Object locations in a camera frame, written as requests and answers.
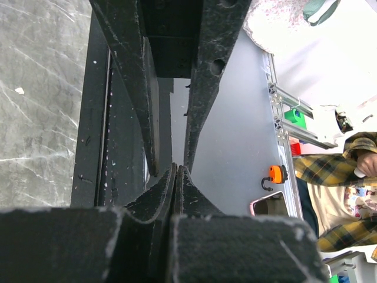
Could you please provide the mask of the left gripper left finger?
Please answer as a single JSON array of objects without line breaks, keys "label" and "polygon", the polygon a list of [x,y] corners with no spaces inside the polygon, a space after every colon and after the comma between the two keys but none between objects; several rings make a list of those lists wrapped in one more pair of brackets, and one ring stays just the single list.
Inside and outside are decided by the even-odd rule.
[{"label": "left gripper left finger", "polygon": [[163,282],[176,173],[125,206],[1,210],[1,281]]}]

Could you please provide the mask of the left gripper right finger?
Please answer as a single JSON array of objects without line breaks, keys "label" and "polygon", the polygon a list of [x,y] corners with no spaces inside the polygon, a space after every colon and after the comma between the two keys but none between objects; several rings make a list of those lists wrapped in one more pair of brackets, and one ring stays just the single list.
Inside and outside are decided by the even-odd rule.
[{"label": "left gripper right finger", "polygon": [[170,222],[170,282],[326,282],[315,235],[288,216],[221,213],[191,180],[176,178]]}]

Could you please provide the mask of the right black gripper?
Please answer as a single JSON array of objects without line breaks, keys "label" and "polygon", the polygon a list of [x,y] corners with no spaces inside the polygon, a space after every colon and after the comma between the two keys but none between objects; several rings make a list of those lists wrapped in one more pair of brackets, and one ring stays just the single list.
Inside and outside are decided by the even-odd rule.
[{"label": "right black gripper", "polygon": [[251,2],[144,0],[90,4],[138,118],[152,176],[158,175],[160,157],[157,76],[191,78],[184,146],[184,165],[191,171],[201,130]]}]

